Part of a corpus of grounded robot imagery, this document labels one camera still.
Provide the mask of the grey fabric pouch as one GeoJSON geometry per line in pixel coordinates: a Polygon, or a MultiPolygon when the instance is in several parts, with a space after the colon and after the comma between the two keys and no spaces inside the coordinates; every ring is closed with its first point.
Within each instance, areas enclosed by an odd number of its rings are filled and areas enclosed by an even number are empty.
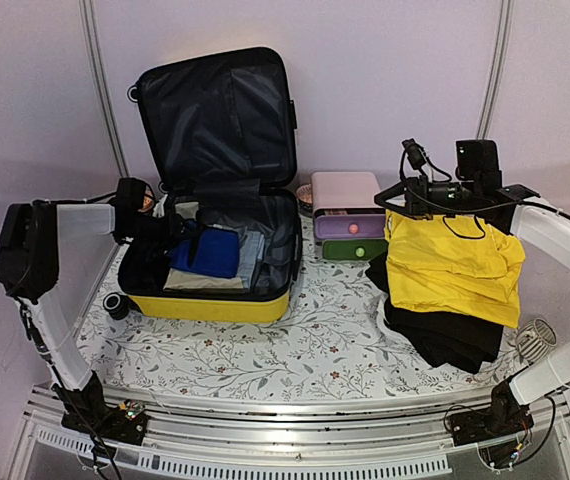
{"type": "Polygon", "coordinates": [[[259,231],[246,230],[240,238],[239,265],[236,276],[246,291],[252,287],[261,266],[265,250],[265,237],[259,231]]]}

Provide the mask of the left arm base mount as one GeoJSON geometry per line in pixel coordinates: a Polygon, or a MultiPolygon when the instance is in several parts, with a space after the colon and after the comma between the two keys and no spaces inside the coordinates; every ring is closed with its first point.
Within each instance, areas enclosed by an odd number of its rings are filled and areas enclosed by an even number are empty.
{"type": "Polygon", "coordinates": [[[114,440],[130,445],[141,446],[147,431],[149,417],[139,413],[134,418],[119,407],[109,407],[104,403],[85,406],[65,405],[66,412],[62,426],[92,439],[114,440]]]}

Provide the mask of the red patterned cup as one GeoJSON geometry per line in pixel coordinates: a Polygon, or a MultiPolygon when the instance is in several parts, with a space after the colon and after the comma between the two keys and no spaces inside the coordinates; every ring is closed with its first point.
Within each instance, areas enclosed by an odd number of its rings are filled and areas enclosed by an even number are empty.
{"type": "Polygon", "coordinates": [[[143,205],[138,209],[140,213],[150,213],[156,205],[156,198],[151,193],[146,193],[143,198],[143,205]]]}

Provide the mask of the green drawer box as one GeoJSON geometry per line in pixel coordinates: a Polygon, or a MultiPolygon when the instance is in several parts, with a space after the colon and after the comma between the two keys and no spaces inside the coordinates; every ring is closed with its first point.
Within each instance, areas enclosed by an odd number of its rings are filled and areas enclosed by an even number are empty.
{"type": "Polygon", "coordinates": [[[369,261],[387,247],[383,238],[327,239],[322,242],[322,256],[332,261],[369,261]]]}

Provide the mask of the yellow Pikachu suitcase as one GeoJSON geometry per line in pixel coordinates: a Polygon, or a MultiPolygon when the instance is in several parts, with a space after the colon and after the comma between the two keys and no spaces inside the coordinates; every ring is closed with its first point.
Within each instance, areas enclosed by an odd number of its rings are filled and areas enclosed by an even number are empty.
{"type": "MultiPolygon", "coordinates": [[[[249,291],[164,291],[173,245],[127,239],[114,319],[150,317],[271,323],[289,307],[302,257],[302,225],[289,184],[297,173],[296,117],[281,56],[268,47],[154,67],[130,89],[165,196],[191,225],[265,237],[249,291]]],[[[162,217],[160,202],[154,217],[162,217]]]]}

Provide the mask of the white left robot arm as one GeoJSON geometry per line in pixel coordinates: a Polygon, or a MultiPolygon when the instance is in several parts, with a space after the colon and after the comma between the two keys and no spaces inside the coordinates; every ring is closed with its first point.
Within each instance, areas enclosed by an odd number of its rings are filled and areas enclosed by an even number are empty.
{"type": "Polygon", "coordinates": [[[16,304],[28,339],[65,391],[82,391],[94,372],[73,338],[57,284],[63,240],[112,236],[160,238],[178,233],[174,197],[160,202],[163,216],[143,212],[148,184],[126,177],[94,198],[37,199],[7,208],[0,232],[0,284],[16,304]]]}

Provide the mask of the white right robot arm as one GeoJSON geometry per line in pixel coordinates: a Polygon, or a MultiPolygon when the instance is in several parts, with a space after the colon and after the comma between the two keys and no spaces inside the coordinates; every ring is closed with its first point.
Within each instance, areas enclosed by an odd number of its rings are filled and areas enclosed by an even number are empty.
{"type": "Polygon", "coordinates": [[[414,219],[485,219],[533,248],[536,259],[548,266],[548,280],[541,268],[527,268],[526,310],[549,320],[561,344],[494,388],[494,405],[483,412],[481,422],[489,435],[502,436],[519,422],[520,408],[570,388],[570,214],[524,185],[505,185],[494,141],[459,140],[456,156],[455,172],[434,179],[431,175],[439,169],[425,148],[414,139],[404,140],[399,181],[377,193],[374,202],[414,219]]]}

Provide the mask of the yellow cloth item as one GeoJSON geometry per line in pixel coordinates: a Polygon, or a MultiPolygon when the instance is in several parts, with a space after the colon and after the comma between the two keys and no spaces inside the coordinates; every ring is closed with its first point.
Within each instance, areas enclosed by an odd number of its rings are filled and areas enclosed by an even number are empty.
{"type": "Polygon", "coordinates": [[[391,304],[418,313],[462,314],[517,328],[521,241],[469,216],[414,220],[386,213],[391,304]]]}

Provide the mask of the pink purple drawer box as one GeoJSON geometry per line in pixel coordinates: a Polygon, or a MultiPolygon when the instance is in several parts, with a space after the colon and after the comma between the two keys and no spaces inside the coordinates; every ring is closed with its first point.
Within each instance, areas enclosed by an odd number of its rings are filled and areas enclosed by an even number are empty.
{"type": "Polygon", "coordinates": [[[382,238],[385,212],[374,203],[379,183],[372,172],[311,175],[314,233],[321,240],[382,238]]]}

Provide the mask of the beige cloth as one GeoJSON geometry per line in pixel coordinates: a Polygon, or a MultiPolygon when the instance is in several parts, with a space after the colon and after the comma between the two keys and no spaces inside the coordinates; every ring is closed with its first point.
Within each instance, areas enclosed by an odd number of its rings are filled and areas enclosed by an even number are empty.
{"type": "Polygon", "coordinates": [[[163,287],[164,291],[246,291],[240,277],[219,278],[171,269],[163,287]]]}

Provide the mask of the floral table mat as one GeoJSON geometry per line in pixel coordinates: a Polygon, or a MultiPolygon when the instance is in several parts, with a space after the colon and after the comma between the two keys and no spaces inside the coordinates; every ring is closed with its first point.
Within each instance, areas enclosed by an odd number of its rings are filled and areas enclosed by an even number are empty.
{"type": "Polygon", "coordinates": [[[95,300],[76,336],[108,387],[155,397],[298,403],[396,399],[492,386],[522,367],[506,330],[498,357],[476,374],[432,367],[377,325],[381,293],[363,262],[328,262],[304,219],[303,261],[286,314],[271,324],[113,320],[95,300]]]}

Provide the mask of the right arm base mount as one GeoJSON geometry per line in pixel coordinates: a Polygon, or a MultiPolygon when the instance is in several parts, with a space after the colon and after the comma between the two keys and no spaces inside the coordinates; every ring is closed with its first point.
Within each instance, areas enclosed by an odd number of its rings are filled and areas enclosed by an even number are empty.
{"type": "Polygon", "coordinates": [[[444,418],[454,445],[480,443],[520,432],[529,433],[534,420],[529,404],[521,404],[511,389],[511,377],[491,391],[490,405],[484,409],[464,406],[444,418]]]}

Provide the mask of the blue fabric pouch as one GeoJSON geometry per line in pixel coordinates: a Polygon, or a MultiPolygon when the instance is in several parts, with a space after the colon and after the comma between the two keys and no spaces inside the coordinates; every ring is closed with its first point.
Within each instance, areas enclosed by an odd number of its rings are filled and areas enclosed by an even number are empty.
{"type": "Polygon", "coordinates": [[[181,240],[168,257],[174,270],[229,279],[236,276],[239,267],[239,236],[231,230],[207,227],[181,240]]]}

